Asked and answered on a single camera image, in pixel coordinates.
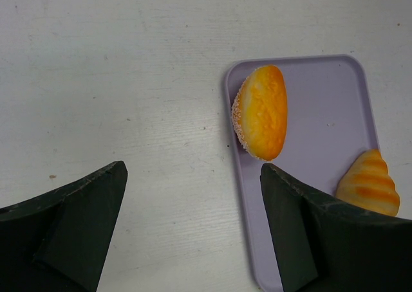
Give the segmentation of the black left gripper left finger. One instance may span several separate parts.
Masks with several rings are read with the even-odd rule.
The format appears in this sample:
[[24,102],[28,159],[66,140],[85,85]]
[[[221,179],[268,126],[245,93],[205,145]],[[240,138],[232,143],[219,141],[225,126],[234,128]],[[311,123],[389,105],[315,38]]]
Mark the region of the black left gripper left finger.
[[127,182],[114,161],[1,209],[1,291],[96,291]]

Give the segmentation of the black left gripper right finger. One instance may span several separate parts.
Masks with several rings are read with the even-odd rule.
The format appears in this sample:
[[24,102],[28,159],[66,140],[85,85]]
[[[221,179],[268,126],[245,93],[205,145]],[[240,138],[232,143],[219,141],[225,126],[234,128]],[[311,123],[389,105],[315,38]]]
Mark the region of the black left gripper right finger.
[[410,291],[411,221],[348,204],[279,167],[261,191],[285,291]]

